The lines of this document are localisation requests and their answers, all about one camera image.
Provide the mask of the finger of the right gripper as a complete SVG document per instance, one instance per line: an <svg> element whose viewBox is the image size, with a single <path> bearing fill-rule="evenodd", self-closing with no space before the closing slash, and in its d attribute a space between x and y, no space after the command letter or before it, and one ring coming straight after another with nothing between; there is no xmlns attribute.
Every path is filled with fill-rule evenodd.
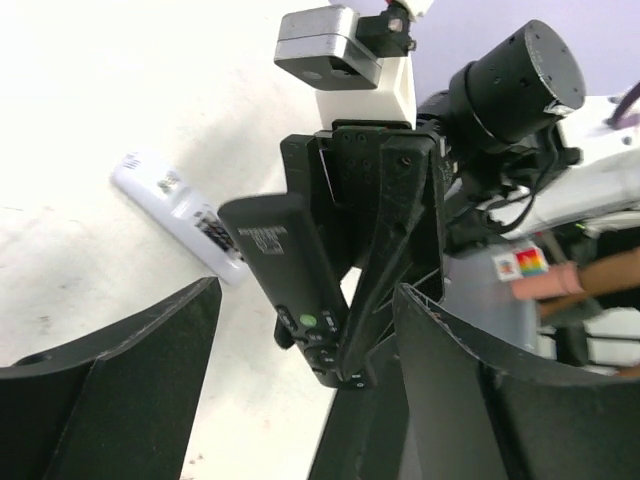
<svg viewBox="0 0 640 480"><path fill-rule="evenodd" d="M275 311L274 340L281 349L288 350L296 343L298 325L286 307L276 307Z"/></svg>

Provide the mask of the black remote control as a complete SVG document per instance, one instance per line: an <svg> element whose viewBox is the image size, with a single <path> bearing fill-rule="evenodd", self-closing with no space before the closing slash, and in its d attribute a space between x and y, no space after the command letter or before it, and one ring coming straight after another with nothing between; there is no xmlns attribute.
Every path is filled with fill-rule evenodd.
<svg viewBox="0 0 640 480"><path fill-rule="evenodd" d="M350 380L336 373L348 310L304 197L270 194L231 200L218 216L274 309L286 307L298 325L295 345L318 381L329 388L377 384L364 367Z"/></svg>

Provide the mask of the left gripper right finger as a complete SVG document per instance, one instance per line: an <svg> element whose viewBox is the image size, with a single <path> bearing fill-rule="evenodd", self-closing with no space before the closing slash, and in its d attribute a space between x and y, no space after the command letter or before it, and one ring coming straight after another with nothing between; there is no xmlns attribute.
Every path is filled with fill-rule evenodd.
<svg viewBox="0 0 640 480"><path fill-rule="evenodd" d="M635 479L639 384L513 346L409 285L393 320L426 479Z"/></svg>

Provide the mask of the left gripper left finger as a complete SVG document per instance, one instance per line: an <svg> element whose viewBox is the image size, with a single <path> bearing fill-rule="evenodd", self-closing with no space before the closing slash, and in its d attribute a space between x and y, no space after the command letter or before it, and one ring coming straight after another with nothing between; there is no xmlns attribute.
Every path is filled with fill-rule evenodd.
<svg viewBox="0 0 640 480"><path fill-rule="evenodd" d="M3 368L2 477L179 478L221 299L203 278Z"/></svg>

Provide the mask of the white remote control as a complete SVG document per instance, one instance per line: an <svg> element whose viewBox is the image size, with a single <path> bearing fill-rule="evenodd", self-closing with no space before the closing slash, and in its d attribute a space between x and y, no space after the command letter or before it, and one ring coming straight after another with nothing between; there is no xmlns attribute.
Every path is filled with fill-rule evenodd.
<svg viewBox="0 0 640 480"><path fill-rule="evenodd" d="M219 219L216 205L161 157L130 152L113 170L111 181L221 281L238 285L249 275L236 245L225 252L196 228L199 212L212 212Z"/></svg>

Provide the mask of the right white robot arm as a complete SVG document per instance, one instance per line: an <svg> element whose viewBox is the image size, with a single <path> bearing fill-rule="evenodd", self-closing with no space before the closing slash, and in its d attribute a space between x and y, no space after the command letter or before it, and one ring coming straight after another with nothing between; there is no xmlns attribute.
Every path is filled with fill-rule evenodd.
<svg viewBox="0 0 640 480"><path fill-rule="evenodd" d="M561 37L532 20L418 105L409 21L347 8L290 13L275 63L316 91L322 127L281 143L293 206L287 269L268 295L275 340L328 386L361 384L391 331L394 287L485 313L526 277L525 238L576 213L550 206L582 150L561 121L585 102Z"/></svg>

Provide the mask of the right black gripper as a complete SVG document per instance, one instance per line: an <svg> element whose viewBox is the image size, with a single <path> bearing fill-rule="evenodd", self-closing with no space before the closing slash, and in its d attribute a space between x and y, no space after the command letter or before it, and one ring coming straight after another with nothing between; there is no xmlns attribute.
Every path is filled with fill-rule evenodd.
<svg viewBox="0 0 640 480"><path fill-rule="evenodd" d="M399 283L444 295L444 138L436 121L338 124L280 144L290 191L304 195L339 278L361 275L337 351L343 381L360 372L391 328Z"/></svg>

